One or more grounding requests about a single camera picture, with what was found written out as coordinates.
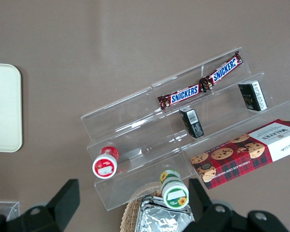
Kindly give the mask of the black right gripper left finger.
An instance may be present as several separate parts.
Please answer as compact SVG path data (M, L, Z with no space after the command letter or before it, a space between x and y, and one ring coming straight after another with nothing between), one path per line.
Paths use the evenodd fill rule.
M79 205L79 180L70 179L45 206L35 206L10 221L0 214L0 232L62 232Z

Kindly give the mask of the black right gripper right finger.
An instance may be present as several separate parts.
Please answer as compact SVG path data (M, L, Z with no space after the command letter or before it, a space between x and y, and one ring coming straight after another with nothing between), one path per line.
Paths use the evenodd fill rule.
M198 179L188 182L189 205L194 217L185 232L287 232L273 214L254 210L246 217L226 205L213 203Z

